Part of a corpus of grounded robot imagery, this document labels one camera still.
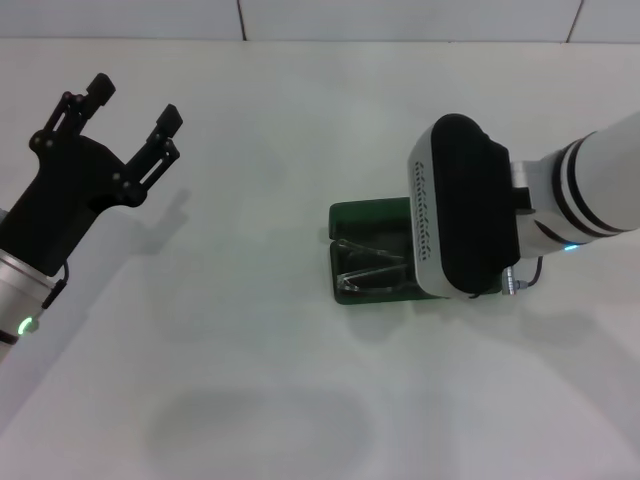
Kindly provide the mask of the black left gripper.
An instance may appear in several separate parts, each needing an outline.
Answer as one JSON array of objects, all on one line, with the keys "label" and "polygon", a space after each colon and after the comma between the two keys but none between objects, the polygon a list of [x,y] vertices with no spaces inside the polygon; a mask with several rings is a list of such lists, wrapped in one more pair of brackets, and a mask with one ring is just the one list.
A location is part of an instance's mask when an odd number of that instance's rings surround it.
[{"label": "black left gripper", "polygon": [[[85,94],[62,94],[45,133],[79,134],[116,88],[99,73]],[[46,276],[55,275],[102,212],[135,208],[180,157],[173,137],[183,124],[168,104],[127,163],[84,136],[36,147],[38,172],[1,223],[1,249]]]}]

